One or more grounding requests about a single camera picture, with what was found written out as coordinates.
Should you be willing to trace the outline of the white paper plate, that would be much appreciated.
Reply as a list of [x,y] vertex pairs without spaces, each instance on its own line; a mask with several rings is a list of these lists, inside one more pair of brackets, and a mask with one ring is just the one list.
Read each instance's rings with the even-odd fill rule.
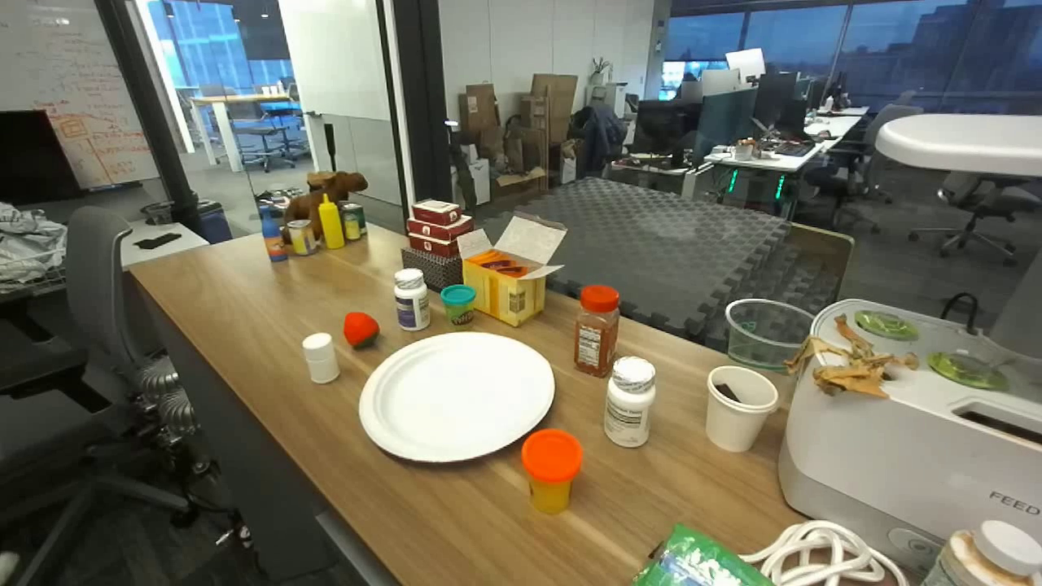
[[532,345],[446,334],[383,358],[359,393],[359,419],[398,458],[469,463],[532,432],[553,393],[553,368]]

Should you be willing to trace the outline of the yellow open cardboard box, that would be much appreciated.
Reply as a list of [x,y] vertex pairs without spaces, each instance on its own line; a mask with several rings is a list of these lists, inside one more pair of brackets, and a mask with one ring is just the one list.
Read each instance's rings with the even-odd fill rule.
[[498,239],[472,229],[456,239],[463,285],[475,289],[475,311],[507,327],[525,327],[542,311],[548,278],[566,229],[533,215],[510,215]]

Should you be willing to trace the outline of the stacked red boxes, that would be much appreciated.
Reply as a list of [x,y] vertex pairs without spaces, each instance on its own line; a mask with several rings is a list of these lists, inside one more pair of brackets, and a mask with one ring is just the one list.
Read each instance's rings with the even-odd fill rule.
[[456,201],[424,200],[411,210],[408,239],[412,252],[456,257],[456,239],[472,229],[472,218]]

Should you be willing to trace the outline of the yellow mustard bottle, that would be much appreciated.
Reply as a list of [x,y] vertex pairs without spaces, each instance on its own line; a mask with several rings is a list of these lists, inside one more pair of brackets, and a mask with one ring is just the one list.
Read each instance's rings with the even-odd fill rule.
[[318,224],[329,252],[346,248],[341,210],[329,195],[318,201]]

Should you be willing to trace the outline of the clear plastic cup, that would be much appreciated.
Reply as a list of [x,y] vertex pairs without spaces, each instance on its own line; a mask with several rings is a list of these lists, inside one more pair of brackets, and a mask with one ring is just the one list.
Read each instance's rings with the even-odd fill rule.
[[725,308],[725,354],[761,372],[784,372],[805,349],[810,312],[784,300],[742,297]]

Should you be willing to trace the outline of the red cap spice bottle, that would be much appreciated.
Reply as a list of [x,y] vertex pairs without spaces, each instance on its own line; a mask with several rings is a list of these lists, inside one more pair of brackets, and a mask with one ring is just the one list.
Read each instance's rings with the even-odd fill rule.
[[574,334],[574,364],[590,374],[606,374],[619,340],[619,308],[615,287],[590,285],[580,289],[580,317]]

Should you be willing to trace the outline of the green snack packet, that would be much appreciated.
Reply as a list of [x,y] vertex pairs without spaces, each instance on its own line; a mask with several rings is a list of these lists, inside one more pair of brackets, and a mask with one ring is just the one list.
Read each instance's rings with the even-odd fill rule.
[[648,555],[634,586],[772,586],[772,581],[714,539],[677,525]]

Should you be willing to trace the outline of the red strawberry plushy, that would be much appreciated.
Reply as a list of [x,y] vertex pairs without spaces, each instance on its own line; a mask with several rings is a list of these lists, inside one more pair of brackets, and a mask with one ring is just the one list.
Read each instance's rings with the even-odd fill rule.
[[368,312],[348,312],[341,323],[341,336],[352,349],[368,349],[382,336],[382,327]]

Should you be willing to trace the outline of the grey office chair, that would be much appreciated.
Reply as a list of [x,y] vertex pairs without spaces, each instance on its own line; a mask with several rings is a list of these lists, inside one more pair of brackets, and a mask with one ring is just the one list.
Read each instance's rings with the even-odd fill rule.
[[77,383],[103,399],[101,411],[84,411],[59,393],[4,403],[4,463],[12,469],[5,505],[59,505],[60,514],[34,555],[12,566],[12,586],[44,586],[71,543],[77,525],[101,499],[134,499],[166,508],[177,521],[194,517],[198,501],[184,488],[159,488],[131,475],[151,458],[142,402],[153,390],[178,393],[178,374],[159,352],[136,292],[128,287],[122,240],[134,224],[106,210],[77,210],[67,218],[66,297],[71,323],[84,340]]

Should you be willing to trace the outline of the teal lid small jar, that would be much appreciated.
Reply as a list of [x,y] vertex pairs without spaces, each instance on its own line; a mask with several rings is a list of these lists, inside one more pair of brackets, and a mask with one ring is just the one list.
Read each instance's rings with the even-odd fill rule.
[[439,289],[439,304],[441,304],[441,312],[451,327],[463,327],[472,320],[472,311],[475,311],[475,289],[466,287],[466,285],[451,285],[451,287],[441,287]]

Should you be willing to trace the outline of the white appliance machine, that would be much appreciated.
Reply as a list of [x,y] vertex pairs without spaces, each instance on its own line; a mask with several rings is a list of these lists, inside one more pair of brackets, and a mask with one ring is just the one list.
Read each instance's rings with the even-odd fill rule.
[[791,508],[846,525],[924,574],[953,531],[1042,539],[1042,372],[983,334],[835,300],[791,390],[779,482]]

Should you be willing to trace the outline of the small white bottle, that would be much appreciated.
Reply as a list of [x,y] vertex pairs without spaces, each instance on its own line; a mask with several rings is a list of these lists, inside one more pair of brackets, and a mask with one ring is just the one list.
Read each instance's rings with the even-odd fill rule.
[[301,358],[316,385],[329,385],[338,379],[335,343],[329,334],[305,336]]

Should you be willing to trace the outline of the patterned grey box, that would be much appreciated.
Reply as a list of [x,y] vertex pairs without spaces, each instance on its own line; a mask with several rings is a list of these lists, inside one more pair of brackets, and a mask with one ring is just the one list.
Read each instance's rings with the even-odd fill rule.
[[416,266],[428,289],[441,289],[463,279],[463,262],[458,257],[439,257],[427,252],[403,248],[400,252],[403,266]]

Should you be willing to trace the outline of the small tin can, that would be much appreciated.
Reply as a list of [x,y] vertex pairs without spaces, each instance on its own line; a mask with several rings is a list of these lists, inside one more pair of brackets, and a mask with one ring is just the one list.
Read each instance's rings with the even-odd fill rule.
[[365,239],[365,210],[360,206],[356,206],[356,201],[346,201],[341,206],[341,222],[346,222],[346,239],[348,240],[360,240]]

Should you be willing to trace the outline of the white pill bottle purple label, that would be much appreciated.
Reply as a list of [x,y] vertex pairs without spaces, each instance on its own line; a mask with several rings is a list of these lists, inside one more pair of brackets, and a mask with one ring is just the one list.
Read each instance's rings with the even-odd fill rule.
[[411,334],[428,327],[427,279],[416,266],[400,266],[394,274],[394,312],[398,323]]

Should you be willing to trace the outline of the orange lid yellow jar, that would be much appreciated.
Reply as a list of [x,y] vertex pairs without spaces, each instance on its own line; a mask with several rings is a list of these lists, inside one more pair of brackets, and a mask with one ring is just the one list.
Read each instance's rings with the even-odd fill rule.
[[536,429],[522,444],[522,467],[536,513],[555,514],[581,469],[581,447],[566,429]]

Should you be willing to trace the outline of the white paper cup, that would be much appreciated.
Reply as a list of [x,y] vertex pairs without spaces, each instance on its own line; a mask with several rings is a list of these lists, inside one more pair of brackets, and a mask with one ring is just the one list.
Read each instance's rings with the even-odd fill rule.
[[779,387],[742,364],[705,374],[705,438],[725,454],[748,454],[766,419],[779,411]]

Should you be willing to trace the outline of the white lid jar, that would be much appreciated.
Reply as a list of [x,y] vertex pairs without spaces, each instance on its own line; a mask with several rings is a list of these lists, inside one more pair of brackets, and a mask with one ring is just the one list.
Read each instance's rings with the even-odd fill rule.
[[1042,543],[1010,521],[953,531],[921,586],[1042,586]]

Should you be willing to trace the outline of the brown plush toy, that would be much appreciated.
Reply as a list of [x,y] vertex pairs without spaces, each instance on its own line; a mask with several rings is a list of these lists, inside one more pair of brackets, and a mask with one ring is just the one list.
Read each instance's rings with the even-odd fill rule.
[[287,218],[305,218],[305,222],[318,222],[318,201],[332,200],[332,201],[348,201],[356,192],[365,192],[368,181],[360,173],[309,173],[305,175],[305,195],[296,195],[287,206]]

